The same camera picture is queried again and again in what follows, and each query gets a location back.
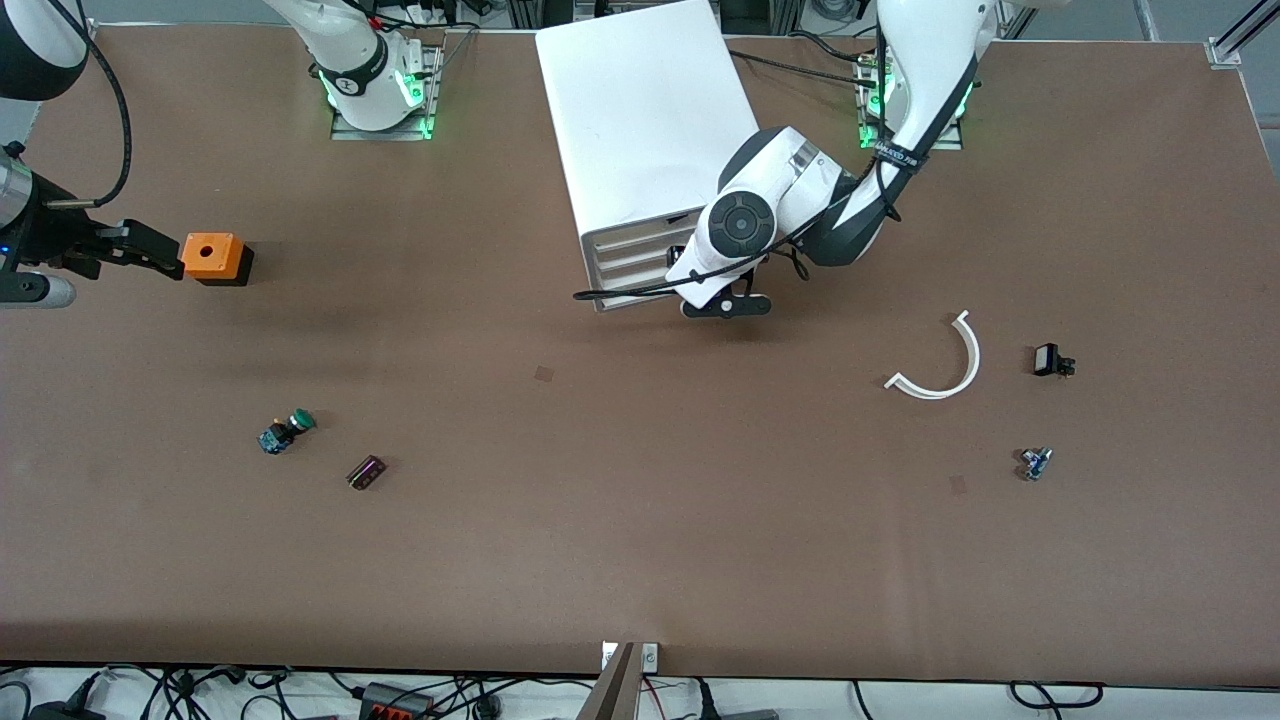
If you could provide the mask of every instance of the gray floor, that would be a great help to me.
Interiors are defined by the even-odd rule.
[[[1161,40],[1199,42],[1224,32],[1256,0],[1149,0]],[[100,22],[247,22],[279,23],[261,0],[84,0]],[[851,33],[867,23],[832,23],[806,8],[804,26],[814,32]],[[1142,40],[1128,0],[1074,0],[1060,10],[1041,12],[1028,29],[1030,40]],[[1272,27],[1243,53],[1244,79],[1262,126],[1272,167],[1280,176],[1280,28]],[[26,140],[35,106],[0,100],[0,142]]]

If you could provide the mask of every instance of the white curved object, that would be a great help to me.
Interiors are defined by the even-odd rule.
[[[960,313],[954,323],[951,323],[951,325],[960,332],[960,337],[964,338],[965,347],[969,348],[969,369],[965,370],[964,379],[960,380],[960,384],[951,389],[924,389],[923,387],[906,379],[902,373],[896,373],[888,379],[887,383],[884,383],[884,388],[888,389],[897,386],[897,389],[910,395],[911,397],[919,397],[920,400],[942,400],[969,387],[969,383],[978,377],[978,363],[982,361],[982,352],[978,350],[978,336],[973,334],[973,328],[969,327],[969,323],[964,322],[968,316],[969,311],[965,310]]]

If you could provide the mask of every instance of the brown table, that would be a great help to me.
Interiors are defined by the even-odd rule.
[[[97,215],[259,261],[0,315],[4,656],[591,671],[645,639],[669,674],[1280,683],[1280,192],[1201,47],[997,45],[905,222],[722,323],[570,300],[530,36],[474,38],[413,145],[330,142],[288,29],[102,46],[136,163]],[[863,167],[847,88],[741,74]],[[28,160],[100,192],[114,113],[90,68]],[[881,387],[954,383],[964,309],[969,389]],[[1030,375],[1050,341],[1075,378]],[[296,406],[320,429],[264,455]]]

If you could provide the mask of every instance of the orange and black box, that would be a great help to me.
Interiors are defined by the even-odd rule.
[[[229,232],[193,232],[182,246],[187,275],[201,284],[246,286],[253,250]]]

